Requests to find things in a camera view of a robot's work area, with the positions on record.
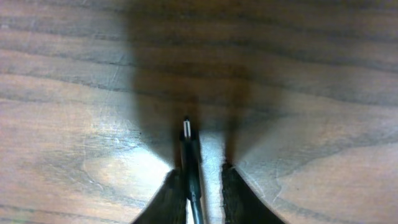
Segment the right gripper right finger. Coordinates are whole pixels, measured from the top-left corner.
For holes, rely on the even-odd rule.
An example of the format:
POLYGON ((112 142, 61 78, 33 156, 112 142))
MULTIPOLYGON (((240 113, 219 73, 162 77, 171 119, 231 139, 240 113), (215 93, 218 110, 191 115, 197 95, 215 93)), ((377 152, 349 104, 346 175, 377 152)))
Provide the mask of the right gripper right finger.
POLYGON ((222 165, 224 222, 228 224, 285 224, 251 190, 236 168, 222 165))

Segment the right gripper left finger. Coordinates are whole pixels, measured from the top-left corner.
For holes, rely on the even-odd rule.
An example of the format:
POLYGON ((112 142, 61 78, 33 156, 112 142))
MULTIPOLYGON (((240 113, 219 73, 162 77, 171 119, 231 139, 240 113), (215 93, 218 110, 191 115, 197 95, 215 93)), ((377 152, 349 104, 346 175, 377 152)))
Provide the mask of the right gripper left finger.
POLYGON ((183 174, 180 169, 173 169, 167 174, 147 208, 132 224, 185 224, 186 209, 183 174))

